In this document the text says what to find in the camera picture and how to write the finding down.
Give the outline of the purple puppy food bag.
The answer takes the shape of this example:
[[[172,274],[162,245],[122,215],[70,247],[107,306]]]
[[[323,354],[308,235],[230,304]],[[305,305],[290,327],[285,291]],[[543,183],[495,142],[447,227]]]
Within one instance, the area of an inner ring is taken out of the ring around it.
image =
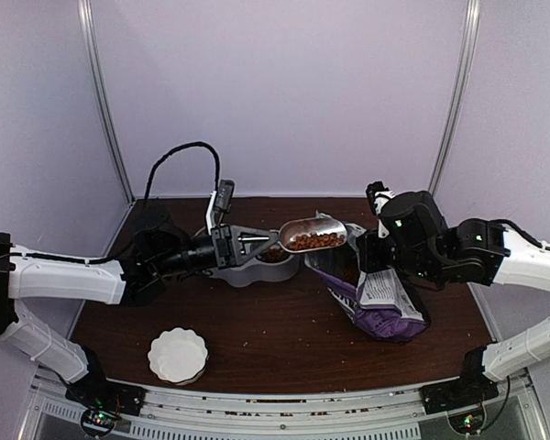
[[[359,266],[357,240],[368,231],[347,223],[347,243],[309,252],[304,265],[315,272],[352,324],[379,341],[407,343],[432,323],[418,291],[394,269],[366,273]]]

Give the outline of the metal food scoop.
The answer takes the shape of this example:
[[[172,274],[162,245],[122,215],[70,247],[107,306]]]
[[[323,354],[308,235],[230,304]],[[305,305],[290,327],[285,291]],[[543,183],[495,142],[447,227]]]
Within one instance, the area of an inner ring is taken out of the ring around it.
[[[343,222],[325,215],[291,220],[279,230],[261,235],[244,234],[238,241],[245,245],[268,243],[270,246],[279,246],[285,252],[300,254],[344,246],[347,236],[347,228]]]

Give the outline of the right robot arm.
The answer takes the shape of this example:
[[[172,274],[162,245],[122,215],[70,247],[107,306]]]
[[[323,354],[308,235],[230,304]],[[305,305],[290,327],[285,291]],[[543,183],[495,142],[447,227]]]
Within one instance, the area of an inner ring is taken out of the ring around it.
[[[357,239],[358,265],[364,272],[395,270],[438,290],[471,282],[550,292],[550,245],[513,221],[469,218],[450,227],[427,191],[394,194],[377,181],[366,195],[378,226]],[[516,371],[547,358],[550,316],[502,342],[467,352],[459,378],[441,390],[468,405]]]

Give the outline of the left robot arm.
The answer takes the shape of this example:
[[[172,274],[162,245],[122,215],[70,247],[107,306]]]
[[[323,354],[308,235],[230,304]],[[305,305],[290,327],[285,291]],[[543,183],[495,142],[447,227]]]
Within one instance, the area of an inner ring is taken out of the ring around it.
[[[166,290],[166,280],[210,269],[240,267],[276,244],[278,232],[221,223],[224,208],[208,210],[205,235],[190,236],[162,206],[144,210],[119,257],[80,258],[16,246],[0,233],[0,338],[53,370],[86,406],[116,396],[97,355],[38,320],[24,298],[80,299],[140,306]]]

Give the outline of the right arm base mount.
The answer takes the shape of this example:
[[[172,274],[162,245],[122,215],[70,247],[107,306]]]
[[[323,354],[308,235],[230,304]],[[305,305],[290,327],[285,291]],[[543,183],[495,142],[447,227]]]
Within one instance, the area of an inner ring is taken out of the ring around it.
[[[480,377],[478,379],[452,379],[420,388],[426,414],[450,412],[460,408],[481,404],[499,396],[496,382]]]

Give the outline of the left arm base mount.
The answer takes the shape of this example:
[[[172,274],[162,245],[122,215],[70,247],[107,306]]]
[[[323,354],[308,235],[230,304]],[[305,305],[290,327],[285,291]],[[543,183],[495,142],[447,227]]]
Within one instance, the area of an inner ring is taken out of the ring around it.
[[[78,402],[88,410],[111,415],[139,416],[145,401],[146,390],[139,386],[109,382],[103,388],[66,385],[65,398]]]

